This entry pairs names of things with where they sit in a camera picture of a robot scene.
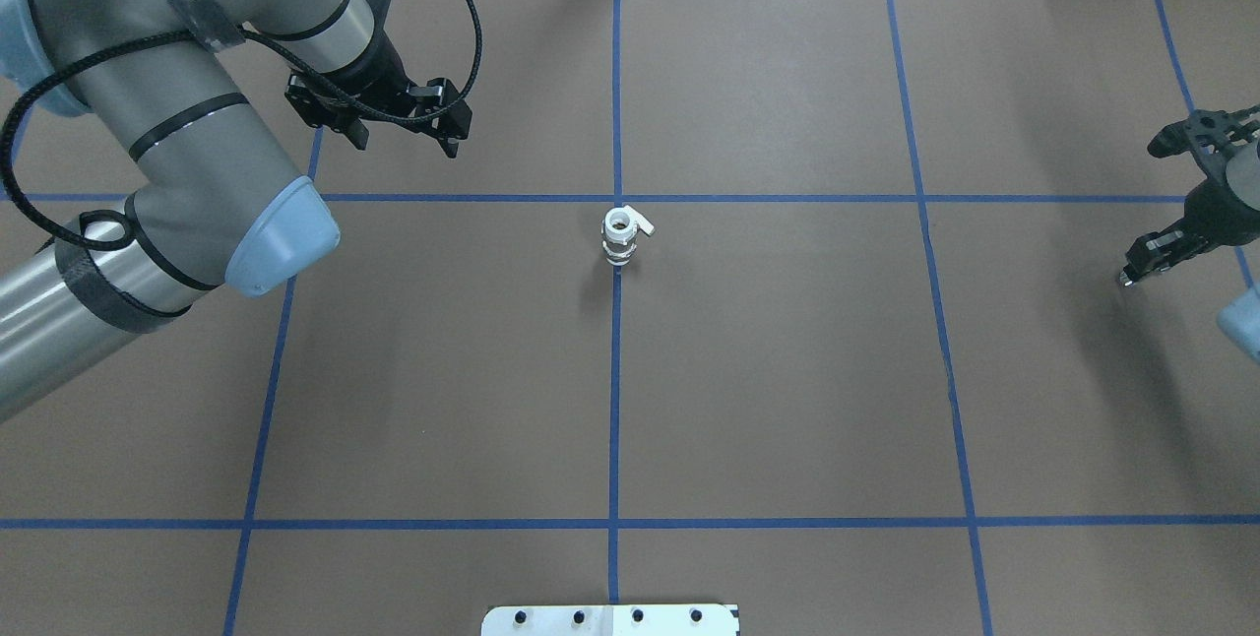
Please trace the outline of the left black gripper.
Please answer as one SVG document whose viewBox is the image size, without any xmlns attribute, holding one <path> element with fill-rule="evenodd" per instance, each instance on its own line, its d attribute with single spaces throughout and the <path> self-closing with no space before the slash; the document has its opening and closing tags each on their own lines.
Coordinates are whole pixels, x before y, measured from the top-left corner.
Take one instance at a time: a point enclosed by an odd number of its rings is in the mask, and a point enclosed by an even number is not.
<svg viewBox="0 0 1260 636">
<path fill-rule="evenodd" d="M 330 128 L 341 133 L 353 147 L 364 151 L 374 123 L 404 123 L 401 128 L 435 139 L 447 157 L 457 156 L 459 145 L 472 128 L 472 108 L 460 99 L 454 81 L 435 77 L 420 84 L 406 74 L 398 52 L 383 38 L 373 42 L 359 60 L 341 71 L 311 79 L 311 63 L 289 62 L 289 83 L 284 97 L 311 128 Z"/>
</svg>

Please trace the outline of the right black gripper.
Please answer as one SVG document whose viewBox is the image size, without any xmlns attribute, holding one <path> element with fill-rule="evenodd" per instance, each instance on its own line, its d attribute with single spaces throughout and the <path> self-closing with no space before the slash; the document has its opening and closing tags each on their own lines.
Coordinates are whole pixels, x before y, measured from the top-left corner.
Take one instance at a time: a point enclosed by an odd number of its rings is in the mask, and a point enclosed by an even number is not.
<svg viewBox="0 0 1260 636">
<path fill-rule="evenodd" d="M 1184 196 L 1183 215 L 1139 236 L 1125 253 L 1135 285 L 1221 246 L 1246 246 L 1259 236 L 1259 212 L 1223 183 L 1206 179 Z"/>
</svg>

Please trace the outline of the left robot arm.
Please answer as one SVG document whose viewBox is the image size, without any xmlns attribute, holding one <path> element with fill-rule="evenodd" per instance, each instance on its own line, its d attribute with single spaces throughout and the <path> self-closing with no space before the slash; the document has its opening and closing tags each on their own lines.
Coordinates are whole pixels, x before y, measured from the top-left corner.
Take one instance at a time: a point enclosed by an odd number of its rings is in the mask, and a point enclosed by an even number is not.
<svg viewBox="0 0 1260 636">
<path fill-rule="evenodd" d="M 270 293 L 341 242 L 312 178 L 220 65 L 227 49 L 253 42 L 286 60 L 284 97 L 311 128 L 365 149 L 365 123 L 393 123 L 457 155 L 484 52 L 478 10 L 456 88 L 407 76 L 386 30 L 391 3 L 3 0 L 3 76 L 18 89 L 3 123 L 3 191 L 47 236 L 3 278 L 4 419 L 217 287 Z M 144 186 L 67 222 L 38 209 L 15 165 L 35 107 L 98 117 Z"/>
</svg>

